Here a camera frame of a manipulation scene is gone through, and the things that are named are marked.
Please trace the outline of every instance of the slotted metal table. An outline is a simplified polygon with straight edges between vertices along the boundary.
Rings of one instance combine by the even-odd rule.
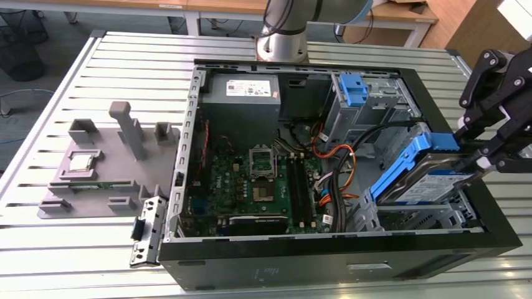
[[[307,43],[313,64],[415,69],[455,129],[469,69],[442,50]],[[131,217],[37,218],[74,118],[114,126],[106,109],[127,100],[143,126],[181,126],[193,59],[253,60],[250,39],[107,32],[89,38],[0,180],[1,298],[530,298],[532,174],[485,177],[522,247],[461,265],[427,280],[186,293],[162,267],[129,269]]]

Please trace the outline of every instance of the green circuit board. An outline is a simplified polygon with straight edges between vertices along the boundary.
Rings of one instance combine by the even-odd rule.
[[[219,155],[213,157],[210,165],[210,179],[207,195],[205,199],[193,198],[193,207],[197,202],[203,205],[201,217],[197,223],[198,235],[214,236],[215,217],[254,215],[254,216],[286,216],[289,219],[287,233],[307,234],[321,231],[321,219],[315,215],[314,204],[310,202],[311,215],[314,218],[313,227],[299,227],[291,223],[290,192],[287,190],[286,156],[274,157],[274,179],[250,179],[250,167],[247,155]],[[318,172],[318,160],[309,158],[303,160],[307,173],[307,192],[311,200],[311,175]],[[269,155],[253,155],[253,169],[270,170]]]

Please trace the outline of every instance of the motherboard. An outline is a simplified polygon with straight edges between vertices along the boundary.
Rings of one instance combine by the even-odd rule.
[[[321,232],[311,194],[318,160],[263,149],[213,156],[207,186],[190,188],[186,236]]]

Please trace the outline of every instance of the ram slot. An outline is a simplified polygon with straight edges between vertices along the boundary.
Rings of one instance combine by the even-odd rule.
[[[289,159],[286,171],[291,203],[291,223],[303,227],[305,225],[310,225],[311,222],[311,206],[303,160],[299,158]]]

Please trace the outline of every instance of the case bracket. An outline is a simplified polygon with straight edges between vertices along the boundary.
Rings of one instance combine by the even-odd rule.
[[[129,267],[158,266],[157,253],[162,238],[163,215],[166,213],[167,200],[155,196],[143,201],[142,212],[134,218],[131,239],[133,250]]]

